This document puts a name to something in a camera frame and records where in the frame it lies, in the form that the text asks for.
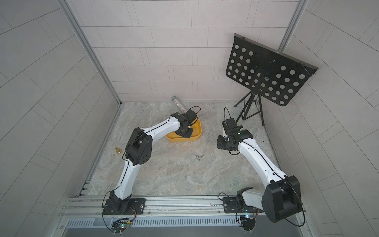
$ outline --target music stand tripod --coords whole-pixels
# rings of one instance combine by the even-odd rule
[[[317,69],[313,65],[234,34],[225,73],[230,79],[250,89],[234,106],[237,107],[250,96],[236,122],[241,117],[246,120],[260,113],[264,126],[261,96],[277,105],[285,106]],[[258,95],[259,111],[248,116],[255,95]]]

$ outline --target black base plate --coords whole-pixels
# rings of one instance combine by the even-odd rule
[[[236,197],[224,197],[224,198],[222,198],[222,201],[224,202],[224,212],[225,213],[245,213],[245,212],[257,213],[258,208],[255,208],[255,207],[248,207],[246,209],[242,209],[242,210],[239,210],[237,212],[239,207],[237,205]]]
[[[106,205],[108,204],[108,201],[109,200],[107,200],[103,206],[103,215],[133,215],[133,211],[130,208],[128,208],[128,211],[126,213],[119,213],[117,210],[113,210],[112,208],[107,207]],[[142,215],[145,208],[145,202],[145,198],[131,198],[129,200],[128,206],[132,207],[133,205],[132,208],[136,210],[137,215]]]

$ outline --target yellow tray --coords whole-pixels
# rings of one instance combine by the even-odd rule
[[[166,137],[170,142],[195,141],[199,139],[202,133],[200,120],[197,120],[196,123],[191,126],[191,128],[193,128],[193,132],[190,138],[181,137],[175,132],[170,132],[166,135]]]

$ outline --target wire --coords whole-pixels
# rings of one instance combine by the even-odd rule
[[[226,118],[225,118],[225,109],[228,111],[229,117],[232,118],[232,117],[230,116],[230,113],[229,113],[228,108],[224,107],[224,120],[226,120]]]
[[[107,226],[107,224],[105,223],[105,220],[104,220],[104,216],[103,216],[103,204],[104,204],[104,200],[105,200],[106,195],[107,195],[108,193],[110,193],[110,192],[112,192],[112,191],[118,189],[119,187],[120,187],[120,186],[118,186],[117,188],[115,188],[115,189],[113,189],[113,190],[107,192],[107,193],[104,195],[103,202],[101,203],[101,217],[103,218],[104,225],[105,225],[105,226],[107,227],[107,229],[109,229],[109,231],[112,232],[112,233],[114,233],[114,231],[112,231],[112,230]]]
[[[218,199],[220,199],[221,201],[223,201],[221,198],[220,198],[220,194],[222,194],[223,192],[221,192],[221,193],[219,193],[218,194]]]

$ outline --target wall tile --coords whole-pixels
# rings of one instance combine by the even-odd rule
[[[6,193],[53,128],[31,110],[0,141],[0,193]]]
[[[191,2],[191,26],[198,27],[199,25],[199,2]]]
[[[134,10],[133,1],[125,1],[126,7],[128,8],[130,20],[132,21],[133,26],[139,26],[136,11]]]
[[[378,16],[377,9],[377,1],[335,0],[321,2],[315,14],[358,39]]]
[[[5,0],[0,7],[0,14],[14,28],[58,8],[58,4],[50,0]]]
[[[309,207],[312,210],[316,223],[323,224],[335,222],[333,214],[330,211],[323,194],[318,188],[305,159],[302,159],[293,165],[293,170],[300,181],[301,188],[309,203]]]
[[[120,93],[153,93],[149,82],[115,82],[114,84]]]
[[[22,224],[22,228],[17,232],[16,237],[41,236],[50,218],[50,215],[30,212]]]
[[[234,33],[258,41],[260,27],[209,27],[208,47],[232,47]]]
[[[264,44],[270,48],[277,48],[282,41],[285,31],[286,28],[262,28],[258,43]]]
[[[379,170],[379,130],[371,133],[367,137],[359,140],[357,145],[370,160],[373,166]]]
[[[379,190],[372,187],[379,182],[379,173],[371,162],[346,131],[325,142],[323,148],[365,217],[378,218],[379,206],[375,198]]]
[[[116,100],[113,99],[94,134],[94,139],[96,139],[98,142],[101,143],[104,140],[108,127],[113,117],[115,116],[117,109],[118,109],[118,104]]]
[[[43,17],[59,41],[63,42],[75,34],[60,9],[46,14]]]
[[[226,66],[230,56],[231,48],[199,48],[199,66]]]
[[[0,138],[43,97],[45,93],[23,72],[0,88]]]
[[[53,176],[39,196],[38,202],[55,206],[59,204],[84,153],[85,150],[75,142],[70,145]]]
[[[205,101],[239,101],[244,96],[243,93],[204,93]]]
[[[70,106],[37,153],[59,163],[85,119],[75,106]]]
[[[55,35],[54,31],[50,28],[49,24],[46,22],[43,16],[36,19],[38,23],[41,25],[41,27],[44,29],[46,34],[49,36],[51,41],[55,44],[55,46],[58,46],[61,42],[59,41],[58,37]]]
[[[370,25],[370,27],[364,32],[364,34],[359,38],[365,44],[368,44],[372,38],[379,32],[379,18]]]
[[[153,93],[153,94],[148,94],[148,93],[133,93],[133,94],[128,94],[130,101],[165,101],[166,97],[163,93]]]
[[[14,225],[22,226],[52,174],[33,163],[27,164],[0,201],[0,229],[4,236],[16,235],[18,229]]]
[[[317,139],[322,145],[327,140],[331,139],[342,130],[343,130],[343,126],[339,122],[337,122],[332,127],[328,128],[328,130],[326,130],[323,134],[321,134]]]
[[[166,101],[171,101],[172,97],[178,96],[177,93],[165,93]],[[204,93],[180,93],[179,100],[182,101],[203,101]]]
[[[91,164],[94,161],[96,154],[99,151],[99,147],[100,143],[95,139],[92,139],[83,157],[80,157],[80,163],[78,161],[79,165],[77,168],[75,167],[75,173],[73,173],[74,175],[72,176],[72,179],[69,180],[70,183],[68,184],[65,193],[69,193],[71,195],[79,194],[80,188],[84,184],[88,171],[91,167],[88,164]]]
[[[198,93],[228,93],[232,82],[197,82]]]
[[[192,82],[155,82],[157,93],[192,93]]]
[[[0,15],[0,28],[6,32],[8,30],[11,30],[11,25]]]
[[[96,27],[81,28],[92,47],[105,47]]]
[[[379,218],[368,220],[375,233],[379,233]]]
[[[103,67],[106,75],[111,82],[127,82],[130,81],[123,66],[105,66]]]
[[[190,66],[191,48],[146,48],[150,65],[153,66]]]
[[[300,88],[293,101],[316,137],[337,122],[337,119],[307,83]]]
[[[39,213],[39,214],[45,214],[45,215],[52,215],[54,214],[54,211],[57,207],[41,202],[36,202],[31,209],[31,212]]]
[[[200,27],[245,27],[250,5],[255,2],[199,2]]]
[[[337,173],[304,117],[295,123],[291,128],[291,132],[316,181],[320,181]]]
[[[83,139],[83,141],[89,144],[104,114],[105,111],[101,108],[99,103],[96,103],[91,112],[89,113],[88,117],[86,118],[85,122],[83,123],[82,127],[80,128],[78,132],[78,137],[80,137],[81,139]]]
[[[208,28],[151,27],[151,34],[155,47],[206,47]]]
[[[139,26],[191,27],[188,1],[134,1]]]
[[[343,236],[375,237],[373,229],[344,184],[324,190],[322,193]]]
[[[80,60],[77,66],[89,82],[97,73],[95,67],[93,66],[88,56],[85,56],[82,60]]]
[[[75,65],[73,68],[72,68],[75,73],[78,75],[78,77],[80,78],[80,80],[83,82],[84,85],[87,85],[88,84],[88,80],[87,78],[84,76],[84,74],[81,72],[81,70],[79,69],[79,67],[77,65]]]
[[[54,117],[61,119],[84,87],[78,75],[71,69],[42,97],[38,104]]]
[[[8,79],[55,47],[36,20],[0,35],[0,45],[0,72]]]
[[[166,66],[130,66],[135,81],[169,81]]]
[[[367,97],[367,102],[369,102],[373,107],[379,105],[379,89],[376,90],[372,95]]]
[[[327,65],[309,85],[354,141],[379,129],[379,113]]]
[[[313,49],[328,25],[329,23],[321,18],[316,17],[308,11],[304,11],[293,35],[309,49]]]
[[[342,234],[340,228],[338,227],[337,222],[334,223],[326,223],[326,224],[318,224],[318,228],[322,235],[330,234]]]
[[[72,0],[72,4],[80,15],[83,26],[132,26],[124,1]]]
[[[294,165],[296,162],[298,162],[299,160],[303,158],[304,158],[303,154],[301,153],[301,151],[299,151],[296,155],[290,158],[291,165]]]
[[[324,63],[294,36],[291,36],[284,53],[316,67],[320,67]]]
[[[70,41],[75,47],[76,51],[78,52],[81,58],[87,55],[87,52],[84,50],[81,42],[79,41],[76,35],[71,36]]]
[[[32,162],[36,165],[39,165],[45,169],[51,170],[52,172],[54,172],[56,167],[58,166],[57,163],[54,163],[51,160],[48,160],[45,157],[38,155],[37,153],[33,156],[33,158],[30,160],[30,162]]]
[[[321,191],[343,184],[343,181],[339,174],[334,174],[326,179],[317,182]]]
[[[87,110],[87,112],[90,112],[105,88],[106,85],[104,84],[103,79],[97,74],[83,89],[76,100]]]
[[[284,120],[289,123],[291,119],[299,112],[298,107],[293,102],[293,100],[290,100],[286,106],[278,106],[280,111],[282,112],[282,115],[284,117]]]
[[[96,27],[105,47],[154,47],[149,27]]]
[[[259,2],[254,27],[288,27],[296,2]]]
[[[300,151],[300,149],[296,144],[296,141],[293,138],[293,135],[281,112],[278,112],[278,114],[273,118],[273,123],[288,157],[293,157]]]
[[[87,110],[77,101],[75,100],[73,103],[73,106],[75,106],[85,117],[88,116]]]
[[[379,88],[375,78],[379,52],[345,32],[334,29],[317,55],[363,98]]]
[[[174,66],[176,81],[211,81],[214,66]]]
[[[48,92],[80,59],[71,41],[67,40],[34,62],[24,72],[42,90]]]
[[[143,66],[139,48],[97,48],[105,66]]]

